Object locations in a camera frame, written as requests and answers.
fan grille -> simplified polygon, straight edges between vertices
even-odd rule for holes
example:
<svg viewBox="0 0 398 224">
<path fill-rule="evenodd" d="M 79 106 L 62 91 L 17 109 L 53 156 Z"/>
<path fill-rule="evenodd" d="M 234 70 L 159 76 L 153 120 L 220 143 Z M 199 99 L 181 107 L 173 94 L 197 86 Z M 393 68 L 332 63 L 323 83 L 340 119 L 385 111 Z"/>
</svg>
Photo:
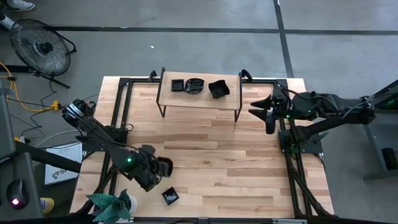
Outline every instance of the fan grille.
<svg viewBox="0 0 398 224">
<path fill-rule="evenodd" d="M 65 41 L 40 21 L 17 21 L 11 29 L 11 45 L 26 65 L 43 75 L 58 76 L 70 66 L 70 51 Z"/>
</svg>

computer mouse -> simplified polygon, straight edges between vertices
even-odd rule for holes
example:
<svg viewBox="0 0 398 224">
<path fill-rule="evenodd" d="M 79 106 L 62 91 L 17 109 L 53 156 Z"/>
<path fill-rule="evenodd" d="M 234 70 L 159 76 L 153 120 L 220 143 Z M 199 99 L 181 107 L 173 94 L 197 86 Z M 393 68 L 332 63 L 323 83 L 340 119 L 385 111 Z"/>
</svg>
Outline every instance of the computer mouse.
<svg viewBox="0 0 398 224">
<path fill-rule="evenodd" d="M 29 194 L 24 180 L 12 181 L 7 187 L 7 199 L 13 209 L 22 209 L 29 203 Z"/>
</svg>

red light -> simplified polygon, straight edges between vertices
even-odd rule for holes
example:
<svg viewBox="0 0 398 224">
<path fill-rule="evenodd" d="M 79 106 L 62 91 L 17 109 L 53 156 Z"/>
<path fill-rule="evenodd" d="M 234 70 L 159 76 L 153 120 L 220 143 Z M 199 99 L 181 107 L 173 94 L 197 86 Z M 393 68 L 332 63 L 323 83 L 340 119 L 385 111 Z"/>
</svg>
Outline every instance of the red light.
<svg viewBox="0 0 398 224">
<path fill-rule="evenodd" d="M 19 204 L 19 200 L 15 198 L 14 200 L 12 200 L 12 203 L 13 203 L 14 205 L 18 205 L 18 204 Z"/>
</svg>

wooden shelf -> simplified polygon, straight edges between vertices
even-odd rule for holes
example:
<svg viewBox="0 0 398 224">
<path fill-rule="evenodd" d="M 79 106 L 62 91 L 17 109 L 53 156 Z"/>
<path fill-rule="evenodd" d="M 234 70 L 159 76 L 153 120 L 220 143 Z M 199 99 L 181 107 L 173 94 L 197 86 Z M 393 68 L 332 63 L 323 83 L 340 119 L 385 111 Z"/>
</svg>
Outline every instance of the wooden shelf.
<svg viewBox="0 0 398 224">
<path fill-rule="evenodd" d="M 190 108 L 211 108 L 222 110 L 238 110 L 241 106 L 241 88 L 239 75 L 217 75 L 186 72 L 164 72 L 160 78 L 159 105 L 160 106 L 182 106 Z M 171 91 L 172 80 L 200 78 L 205 81 L 200 93 L 189 94 L 184 91 Z M 219 99 L 213 99 L 208 88 L 209 83 L 225 80 L 230 94 Z"/>
</svg>

black box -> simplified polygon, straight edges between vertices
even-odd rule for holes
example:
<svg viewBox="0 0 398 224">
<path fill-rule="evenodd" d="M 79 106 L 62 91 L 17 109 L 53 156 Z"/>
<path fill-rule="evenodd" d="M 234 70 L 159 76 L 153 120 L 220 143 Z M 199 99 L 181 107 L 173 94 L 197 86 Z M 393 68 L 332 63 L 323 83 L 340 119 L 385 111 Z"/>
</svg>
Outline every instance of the black box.
<svg viewBox="0 0 398 224">
<path fill-rule="evenodd" d="M 163 195 L 164 200 L 166 200 L 167 205 L 170 205 L 171 203 L 173 203 L 177 199 L 179 199 L 179 196 L 177 195 L 177 193 L 173 187 L 171 187 L 168 190 L 166 190 L 165 192 L 163 192 L 162 195 Z"/>
<path fill-rule="evenodd" d="M 184 80 L 172 80 L 172 91 L 184 91 Z"/>
</svg>

